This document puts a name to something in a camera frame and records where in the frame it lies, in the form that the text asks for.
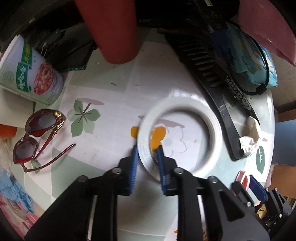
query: white label sticker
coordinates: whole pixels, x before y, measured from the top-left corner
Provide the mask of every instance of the white label sticker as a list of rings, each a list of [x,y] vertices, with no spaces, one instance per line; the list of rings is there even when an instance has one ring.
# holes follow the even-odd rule
[[[213,4],[211,3],[211,0],[205,0],[205,3],[210,6],[210,7],[213,7]]]

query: green flower print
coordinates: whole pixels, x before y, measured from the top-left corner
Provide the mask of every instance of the green flower print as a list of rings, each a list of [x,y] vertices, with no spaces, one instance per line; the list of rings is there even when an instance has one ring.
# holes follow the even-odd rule
[[[73,109],[67,114],[69,121],[73,121],[71,124],[72,137],[80,136],[84,130],[86,133],[94,133],[94,121],[96,121],[101,115],[96,109],[89,110],[91,103],[83,110],[82,102],[76,100],[74,102]]]

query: pink fabric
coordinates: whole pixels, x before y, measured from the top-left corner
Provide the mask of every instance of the pink fabric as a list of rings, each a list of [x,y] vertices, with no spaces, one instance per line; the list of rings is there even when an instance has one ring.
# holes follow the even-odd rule
[[[278,57],[296,66],[296,38],[281,13],[268,0],[240,0],[241,29]]]

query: orange flower print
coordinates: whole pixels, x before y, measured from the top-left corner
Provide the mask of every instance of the orange flower print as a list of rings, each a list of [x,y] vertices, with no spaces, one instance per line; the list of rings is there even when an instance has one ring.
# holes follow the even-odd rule
[[[139,127],[133,126],[131,128],[131,136],[135,139],[137,139]],[[154,130],[151,133],[151,141],[150,141],[150,148],[152,151],[156,151],[157,147],[161,145],[161,142],[163,138],[165,137],[165,127],[160,126],[154,128]]]

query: roll of tape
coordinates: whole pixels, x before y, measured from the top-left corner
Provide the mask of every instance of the roll of tape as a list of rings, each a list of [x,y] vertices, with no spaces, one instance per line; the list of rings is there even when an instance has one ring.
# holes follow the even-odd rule
[[[193,171],[196,177],[207,178],[220,157],[222,148],[222,131],[214,112],[198,100],[190,97],[169,97],[152,107],[143,119],[138,130],[137,145],[141,162],[145,169],[156,179],[160,180],[157,164],[153,160],[150,149],[151,131],[156,121],[164,114],[172,111],[190,111],[199,115],[206,123],[210,134],[210,148],[202,165]]]

